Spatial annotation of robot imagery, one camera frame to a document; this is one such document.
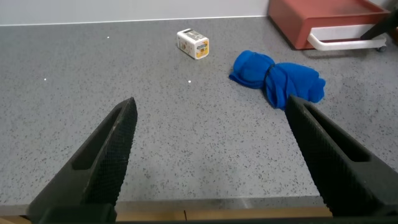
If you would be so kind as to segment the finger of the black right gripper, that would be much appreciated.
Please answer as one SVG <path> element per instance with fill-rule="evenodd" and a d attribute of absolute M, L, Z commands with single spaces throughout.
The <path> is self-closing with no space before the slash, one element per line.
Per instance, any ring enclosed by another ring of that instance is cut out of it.
<path fill-rule="evenodd" d="M 397 28 L 397 11 L 392 11 L 387 17 L 371 27 L 360 39 L 370 40 Z"/>

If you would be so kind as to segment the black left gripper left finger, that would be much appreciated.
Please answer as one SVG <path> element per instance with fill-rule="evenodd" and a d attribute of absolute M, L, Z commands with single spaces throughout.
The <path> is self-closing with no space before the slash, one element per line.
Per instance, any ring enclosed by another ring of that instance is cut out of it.
<path fill-rule="evenodd" d="M 113 223 L 137 124 L 134 98 L 117 104 L 30 203 L 33 223 Z"/>

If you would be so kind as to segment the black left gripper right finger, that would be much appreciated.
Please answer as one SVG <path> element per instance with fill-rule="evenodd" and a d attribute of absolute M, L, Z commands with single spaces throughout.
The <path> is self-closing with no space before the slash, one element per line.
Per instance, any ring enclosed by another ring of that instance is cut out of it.
<path fill-rule="evenodd" d="M 312 179 L 337 217 L 397 216 L 397 172 L 310 102 L 290 96 L 289 126 Z"/>

